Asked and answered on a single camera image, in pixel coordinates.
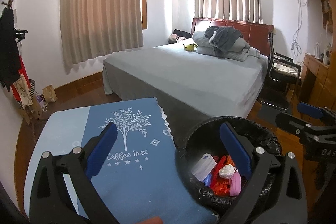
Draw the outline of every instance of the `human hand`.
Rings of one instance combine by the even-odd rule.
[[[163,221],[159,217],[153,217],[138,224],[163,224]]]

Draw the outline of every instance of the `white tree graphic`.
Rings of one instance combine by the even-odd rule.
[[[137,114],[134,114],[132,108],[127,108],[127,110],[119,109],[119,112],[112,112],[112,114],[114,117],[105,119],[104,125],[99,128],[104,129],[109,122],[115,123],[118,131],[120,131],[124,137],[125,151],[127,151],[126,140],[128,132],[139,131],[143,133],[144,137],[147,136],[145,127],[151,126],[151,123],[148,121],[151,115],[141,115],[142,112],[140,110],[138,110]]]

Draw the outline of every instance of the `garbage bag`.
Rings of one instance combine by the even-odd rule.
[[[274,133],[255,122],[243,118],[215,117],[191,129],[188,137],[184,141],[184,147],[177,149],[177,155],[175,157],[180,177],[194,199],[202,205],[214,209],[220,215],[223,215],[229,209],[236,198],[215,195],[209,187],[197,180],[188,170],[190,170],[205,153],[216,155],[219,158],[228,154],[219,135],[220,126],[224,122],[229,122],[237,134],[247,137],[254,147],[261,146],[268,153],[274,155],[281,155],[282,153],[281,145]],[[268,174],[263,191],[253,210],[254,213],[262,210],[273,180],[274,175]]]

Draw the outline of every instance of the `hanging cable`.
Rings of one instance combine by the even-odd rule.
[[[297,57],[298,57],[300,54],[302,54],[302,49],[301,49],[300,44],[299,44],[299,33],[300,33],[300,30],[301,30],[301,27],[302,27],[302,21],[303,21],[302,7],[307,5],[308,0],[306,0],[305,3],[301,3],[301,0],[297,0],[297,3],[298,3],[298,5],[299,5],[298,27],[297,27],[296,32],[295,32],[294,35],[293,35],[293,42],[292,42],[292,46],[291,46],[291,50],[292,50],[292,52],[293,52],[293,56],[294,56],[296,62],[298,62]]]

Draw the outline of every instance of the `silver bolt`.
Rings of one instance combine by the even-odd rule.
[[[48,151],[43,152],[42,158],[46,159],[50,156],[50,153]]]
[[[263,154],[263,153],[265,153],[265,149],[263,149],[262,147],[257,147],[257,148],[255,149],[255,151],[256,151],[258,154]]]
[[[287,156],[290,158],[290,159],[294,159],[295,158],[295,154],[293,152],[288,152],[287,153]]]
[[[82,148],[79,147],[79,146],[77,146],[77,147],[75,147],[75,148],[72,150],[72,152],[73,152],[74,154],[79,154],[80,152],[82,152]]]

